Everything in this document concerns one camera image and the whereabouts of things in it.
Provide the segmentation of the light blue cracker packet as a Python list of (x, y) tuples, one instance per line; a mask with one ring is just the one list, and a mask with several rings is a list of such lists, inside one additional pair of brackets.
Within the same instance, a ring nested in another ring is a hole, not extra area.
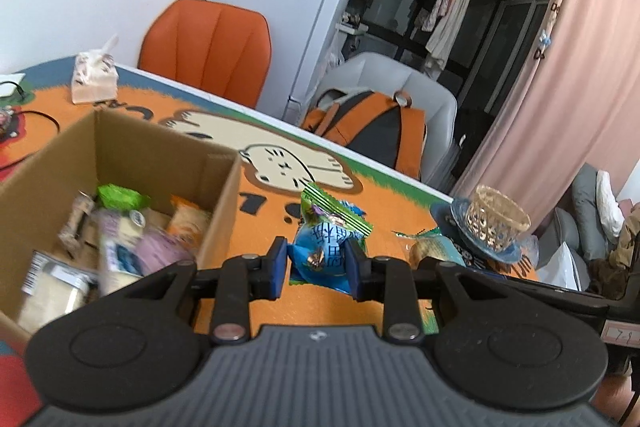
[(463, 257), (454, 243), (440, 233), (439, 228), (421, 231), (418, 234), (395, 232), (406, 260), (414, 269), (426, 258), (465, 265)]

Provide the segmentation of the blue snack packet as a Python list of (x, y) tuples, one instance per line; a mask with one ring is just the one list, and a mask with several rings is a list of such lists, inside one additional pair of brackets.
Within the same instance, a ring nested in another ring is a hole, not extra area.
[(328, 220), (303, 221), (288, 244), (290, 283), (311, 284), (350, 293), (341, 246), (358, 234)]

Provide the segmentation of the orange rice cracker packet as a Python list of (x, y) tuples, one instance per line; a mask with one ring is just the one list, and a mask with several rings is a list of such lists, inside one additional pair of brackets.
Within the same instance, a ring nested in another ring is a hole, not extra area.
[(174, 214), (166, 232), (195, 255), (203, 243), (212, 214), (194, 202), (175, 195), (171, 196), (171, 204)]

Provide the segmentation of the long white bread packet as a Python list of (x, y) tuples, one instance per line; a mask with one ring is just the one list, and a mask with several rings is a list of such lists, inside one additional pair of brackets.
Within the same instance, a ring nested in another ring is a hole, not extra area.
[(145, 229), (140, 210), (98, 211), (99, 291), (102, 296), (119, 291), (143, 277), (136, 248)]

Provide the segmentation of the bright green plum packet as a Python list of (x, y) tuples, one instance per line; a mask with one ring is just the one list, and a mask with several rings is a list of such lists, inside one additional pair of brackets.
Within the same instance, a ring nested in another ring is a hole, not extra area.
[(151, 202), (149, 196), (115, 184), (100, 185), (98, 197), (104, 208), (117, 211), (144, 209)]

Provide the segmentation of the white cake clear packet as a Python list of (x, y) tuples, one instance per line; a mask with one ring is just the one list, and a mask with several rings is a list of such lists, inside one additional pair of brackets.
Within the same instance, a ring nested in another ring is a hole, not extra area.
[(25, 299), (16, 323), (25, 332), (33, 334), (42, 326), (85, 306), (96, 285), (96, 272), (34, 251), (22, 285)]

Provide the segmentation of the dark green snack packet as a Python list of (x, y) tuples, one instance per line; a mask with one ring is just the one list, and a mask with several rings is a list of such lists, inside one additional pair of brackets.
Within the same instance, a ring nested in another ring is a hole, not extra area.
[(373, 230), (359, 207), (336, 199), (314, 183), (307, 184), (300, 193), (300, 210), (305, 225), (329, 223), (363, 237), (368, 237)]

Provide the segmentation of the orange red snack packet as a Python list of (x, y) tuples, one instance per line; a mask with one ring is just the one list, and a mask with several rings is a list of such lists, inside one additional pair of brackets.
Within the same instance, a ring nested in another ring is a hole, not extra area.
[(65, 225), (58, 232), (58, 243), (64, 248), (68, 257), (74, 259), (81, 251), (84, 240), (82, 239), (82, 231), (86, 221), (93, 212), (96, 198), (84, 192), (79, 192), (72, 204), (70, 215)]

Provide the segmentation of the blue plate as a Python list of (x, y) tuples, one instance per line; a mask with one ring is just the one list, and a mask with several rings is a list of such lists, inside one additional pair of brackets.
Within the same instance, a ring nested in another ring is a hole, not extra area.
[(452, 202), (436, 202), (431, 205), (431, 216), (442, 235), (454, 243), (463, 245), (471, 254), (485, 260), (497, 261), (503, 265), (516, 265), (520, 262), (523, 253), (517, 241), (512, 241), (506, 248), (498, 251), (489, 245), (488, 239), (482, 239), (480, 233), (471, 228), (466, 219), (470, 204), (467, 198), (455, 198)]

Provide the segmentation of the woven bamboo basket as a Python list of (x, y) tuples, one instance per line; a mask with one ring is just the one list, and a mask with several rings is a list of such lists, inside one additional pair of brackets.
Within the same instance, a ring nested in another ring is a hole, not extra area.
[(517, 202), (493, 187), (478, 184), (470, 198), (466, 219), (490, 246), (506, 248), (532, 225), (528, 213)]

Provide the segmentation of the white plastic bag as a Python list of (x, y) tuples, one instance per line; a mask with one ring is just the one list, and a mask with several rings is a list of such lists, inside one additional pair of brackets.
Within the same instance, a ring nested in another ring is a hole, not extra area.
[(582, 291), (577, 265), (565, 242), (554, 252), (548, 263), (537, 270), (537, 275), (541, 283), (569, 291)]

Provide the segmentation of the colourful cat table mat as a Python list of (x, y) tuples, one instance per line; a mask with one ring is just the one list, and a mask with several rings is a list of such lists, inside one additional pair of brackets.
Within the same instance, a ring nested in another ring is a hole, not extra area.
[[(122, 108), (157, 116), (182, 102), (182, 115), (210, 138), (229, 117), (231, 157), (250, 182), (246, 208), (282, 196), (297, 205), (309, 184), (340, 199), (358, 192), (341, 159), (299, 142), (288, 127), (263, 128), (249, 109), (172, 87), (143, 72), (120, 71)], [(535, 418), (486, 407), (454, 391), (427, 359), (384, 343), (369, 326), (267, 326), (245, 348), (226, 348), (187, 385), (147, 410), (74, 413), (43, 407), (31, 426), (531, 426)]]

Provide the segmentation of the grey cushion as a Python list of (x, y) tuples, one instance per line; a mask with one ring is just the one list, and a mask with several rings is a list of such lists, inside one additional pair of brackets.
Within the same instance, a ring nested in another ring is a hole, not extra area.
[(565, 193), (563, 206), (551, 211), (544, 231), (550, 245), (565, 243), (585, 262), (605, 259), (615, 248), (616, 239), (606, 236), (597, 205), (597, 169), (582, 165)]

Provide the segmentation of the orange black backpack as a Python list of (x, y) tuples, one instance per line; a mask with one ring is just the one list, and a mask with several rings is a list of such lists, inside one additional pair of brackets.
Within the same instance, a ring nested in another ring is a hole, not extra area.
[(302, 128), (418, 179), (426, 142), (424, 112), (375, 91), (337, 92), (308, 109)]

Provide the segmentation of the white grey chair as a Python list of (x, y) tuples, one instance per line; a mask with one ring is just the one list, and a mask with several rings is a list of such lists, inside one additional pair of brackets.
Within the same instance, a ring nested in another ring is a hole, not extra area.
[(359, 91), (381, 92), (423, 110), (427, 135), (420, 178), (425, 184), (435, 185), (446, 170), (447, 155), (454, 144), (458, 106), (452, 93), (431, 77), (386, 55), (363, 52), (331, 69), (319, 81), (309, 108), (335, 100), (337, 92)]

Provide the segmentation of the pink curtain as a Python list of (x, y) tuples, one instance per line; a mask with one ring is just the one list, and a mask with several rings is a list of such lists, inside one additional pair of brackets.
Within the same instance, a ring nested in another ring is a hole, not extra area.
[(584, 164), (622, 188), (639, 162), (639, 0), (550, 0), (506, 103), (454, 186), (510, 196), (534, 225)]

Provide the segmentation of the cardboard box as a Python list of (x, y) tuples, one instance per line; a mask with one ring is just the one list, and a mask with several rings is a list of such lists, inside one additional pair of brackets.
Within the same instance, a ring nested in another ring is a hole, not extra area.
[(114, 110), (81, 117), (27, 158), (1, 183), (1, 337), (19, 345), (23, 284), (36, 251), (55, 254), (58, 234), (82, 195), (129, 191), (144, 209), (164, 216), (177, 197), (209, 212), (194, 258), (220, 265), (230, 245), (240, 187), (238, 152)]

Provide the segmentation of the orange chair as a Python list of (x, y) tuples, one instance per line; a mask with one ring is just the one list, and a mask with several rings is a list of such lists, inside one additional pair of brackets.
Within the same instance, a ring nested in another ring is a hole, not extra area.
[(231, 4), (177, 0), (145, 34), (138, 69), (253, 108), (271, 62), (268, 22)]

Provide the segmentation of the tissue pack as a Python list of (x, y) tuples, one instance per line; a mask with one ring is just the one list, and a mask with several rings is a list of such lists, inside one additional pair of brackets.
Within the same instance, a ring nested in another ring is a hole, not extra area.
[(113, 50), (118, 35), (112, 35), (99, 49), (80, 52), (75, 58), (70, 99), (75, 105), (112, 101), (117, 98), (119, 75)]

